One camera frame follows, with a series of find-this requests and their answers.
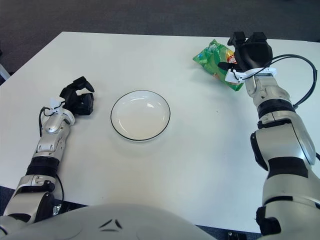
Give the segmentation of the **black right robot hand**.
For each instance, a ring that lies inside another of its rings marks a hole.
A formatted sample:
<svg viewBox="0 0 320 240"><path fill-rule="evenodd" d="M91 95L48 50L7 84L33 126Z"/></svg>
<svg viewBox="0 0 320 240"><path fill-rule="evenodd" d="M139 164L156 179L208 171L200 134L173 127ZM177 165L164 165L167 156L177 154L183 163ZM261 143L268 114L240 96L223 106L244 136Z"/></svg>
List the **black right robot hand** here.
<svg viewBox="0 0 320 240"><path fill-rule="evenodd" d="M235 63L219 62L222 70L236 70L246 72L251 69L268 67L273 58L271 46L263 32L253 32L249 37L243 31L236 31L229 38L228 46L234 46Z"/></svg>

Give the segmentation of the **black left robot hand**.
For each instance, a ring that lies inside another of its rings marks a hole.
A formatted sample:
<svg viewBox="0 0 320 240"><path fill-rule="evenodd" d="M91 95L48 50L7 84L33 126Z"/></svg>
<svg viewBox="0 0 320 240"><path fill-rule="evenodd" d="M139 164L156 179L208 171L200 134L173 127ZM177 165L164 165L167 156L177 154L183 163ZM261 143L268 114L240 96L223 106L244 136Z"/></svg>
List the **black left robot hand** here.
<svg viewBox="0 0 320 240"><path fill-rule="evenodd" d="M88 90L89 93L78 95L77 91L83 89ZM59 96L64 99L64 109L69 110L73 115L88 116L94 109L94 92L93 86L84 76L81 76L63 88Z"/></svg>

